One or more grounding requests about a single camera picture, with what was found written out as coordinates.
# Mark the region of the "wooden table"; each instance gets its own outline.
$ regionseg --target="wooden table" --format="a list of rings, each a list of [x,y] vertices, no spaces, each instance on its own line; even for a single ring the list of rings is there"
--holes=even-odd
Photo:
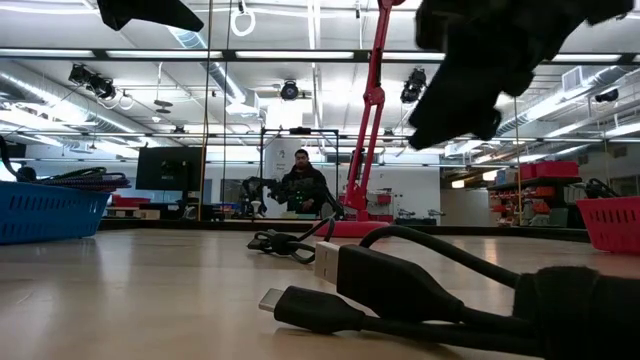
[[[333,291],[311,266],[246,249],[251,233],[122,230],[0,251],[3,359],[524,359],[374,333],[321,336],[258,310],[271,287]],[[640,277],[640,257],[588,244],[443,237],[518,272],[587,265]],[[376,248],[425,267],[474,308],[510,313],[513,292],[417,245]]]

